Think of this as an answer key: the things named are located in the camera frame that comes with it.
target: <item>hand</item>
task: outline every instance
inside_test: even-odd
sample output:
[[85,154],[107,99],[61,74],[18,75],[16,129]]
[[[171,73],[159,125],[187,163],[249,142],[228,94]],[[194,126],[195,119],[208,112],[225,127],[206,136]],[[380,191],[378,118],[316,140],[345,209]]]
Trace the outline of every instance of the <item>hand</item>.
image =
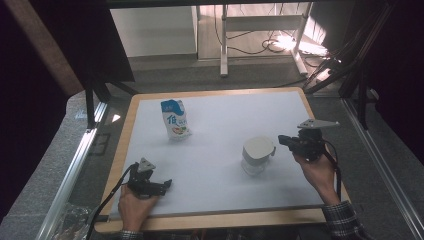
[[121,186],[118,210],[123,223],[122,230],[138,232],[144,220],[149,216],[159,196],[148,199],[137,198],[126,184]]
[[307,161],[295,153],[293,157],[300,164],[306,180],[317,190],[324,204],[339,204],[340,199],[334,190],[335,171],[327,157],[323,154],[315,161]]

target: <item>light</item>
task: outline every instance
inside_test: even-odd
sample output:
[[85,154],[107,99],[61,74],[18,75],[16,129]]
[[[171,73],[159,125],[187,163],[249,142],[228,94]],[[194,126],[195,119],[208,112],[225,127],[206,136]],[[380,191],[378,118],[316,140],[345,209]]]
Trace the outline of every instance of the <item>light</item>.
[[275,46],[280,47],[282,49],[292,50],[296,46],[296,42],[293,41],[292,37],[289,36],[278,36],[278,42],[275,43]]
[[[293,41],[293,38],[289,36],[280,35],[277,37],[277,40],[278,42],[276,42],[274,45],[282,49],[292,50],[296,46],[296,42]],[[304,41],[300,42],[299,50],[305,53],[314,54],[318,56],[326,56],[328,53],[327,48],[318,44],[311,44]]]
[[113,115],[112,122],[118,121],[120,118],[121,118],[121,116],[115,114],[115,115]]
[[327,48],[317,45],[317,44],[311,44],[307,42],[300,42],[299,44],[299,50],[302,52],[318,55],[318,56],[326,56],[328,53]]

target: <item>wooden table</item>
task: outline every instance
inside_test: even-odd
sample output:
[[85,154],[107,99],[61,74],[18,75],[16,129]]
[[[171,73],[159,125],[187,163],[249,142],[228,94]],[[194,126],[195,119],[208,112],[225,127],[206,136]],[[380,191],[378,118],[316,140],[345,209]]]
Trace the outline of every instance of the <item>wooden table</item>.
[[[115,159],[110,171],[109,179],[104,191],[105,199],[118,179],[121,177],[125,159],[128,153],[131,134],[136,120],[137,110],[140,100],[151,99],[171,99],[184,97],[203,96],[226,96],[238,94],[260,94],[278,92],[297,92],[305,106],[307,114],[313,118],[312,110],[308,101],[300,88],[273,88],[273,89],[247,89],[247,90],[225,90],[225,91],[202,91],[202,92],[180,92],[161,94],[140,94],[135,95],[131,101],[123,131],[118,143]],[[344,199],[349,199],[342,187]],[[101,215],[109,215],[112,208],[112,200],[105,206]],[[205,228],[228,228],[240,226],[271,226],[271,225],[291,225],[306,223],[323,223],[325,219],[319,207],[308,209],[284,209],[266,211],[244,211],[217,214],[201,214],[190,216],[155,216],[150,217],[143,224],[143,230],[182,230],[182,229],[205,229]],[[122,228],[121,220],[111,220],[109,222],[99,222],[95,225],[98,232],[115,232]]]

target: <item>plaid sleeve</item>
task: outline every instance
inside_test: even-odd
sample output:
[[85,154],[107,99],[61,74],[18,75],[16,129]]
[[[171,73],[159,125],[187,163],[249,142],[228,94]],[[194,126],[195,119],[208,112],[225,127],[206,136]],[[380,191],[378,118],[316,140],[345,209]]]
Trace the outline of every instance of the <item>plaid sleeve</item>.
[[143,240],[143,233],[122,230],[121,240]]
[[322,207],[332,239],[360,240],[374,239],[369,236],[359,222],[355,210],[348,201],[334,206]]

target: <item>metal rail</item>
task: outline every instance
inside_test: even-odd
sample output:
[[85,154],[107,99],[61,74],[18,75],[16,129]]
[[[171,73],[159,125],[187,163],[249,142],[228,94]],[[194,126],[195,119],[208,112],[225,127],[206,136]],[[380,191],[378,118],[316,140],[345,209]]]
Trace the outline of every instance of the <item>metal rail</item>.
[[51,239],[52,234],[56,230],[59,218],[61,217],[64,207],[72,193],[74,185],[78,179],[79,172],[84,165],[88,150],[96,136],[98,124],[103,118],[106,107],[106,103],[100,103],[97,106],[95,111],[95,126],[93,129],[87,129],[84,133],[68,171],[66,172],[66,175],[35,239]]
[[408,196],[402,190],[401,186],[399,185],[399,182],[396,180],[396,177],[393,175],[392,171],[390,170],[390,167],[387,165],[383,155],[379,151],[372,136],[368,131],[362,128],[361,123],[356,118],[356,109],[353,106],[352,102],[346,99],[342,99],[342,103],[348,111],[350,120],[352,121],[356,131],[359,134],[359,137],[367,148],[371,159],[373,160],[378,172],[380,173],[380,176],[386,184],[386,187],[392,195],[400,212],[405,218],[405,221],[411,229],[411,232],[414,235],[415,239],[424,239],[424,225],[419,214],[417,213],[415,207],[409,200]]

